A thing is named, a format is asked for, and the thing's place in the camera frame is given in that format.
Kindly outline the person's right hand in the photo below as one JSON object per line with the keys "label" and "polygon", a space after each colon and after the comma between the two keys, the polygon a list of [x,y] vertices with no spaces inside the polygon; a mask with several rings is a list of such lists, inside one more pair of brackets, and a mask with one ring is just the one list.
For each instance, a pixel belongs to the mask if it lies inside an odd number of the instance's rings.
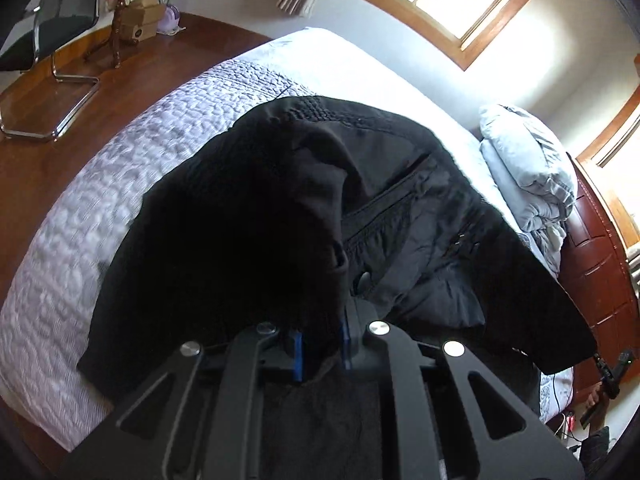
{"label": "person's right hand", "polygon": [[596,406],[600,402],[601,396],[602,396],[602,382],[598,382],[597,385],[593,386],[593,388],[589,393],[589,396],[586,401],[586,407],[593,408],[594,406]]}

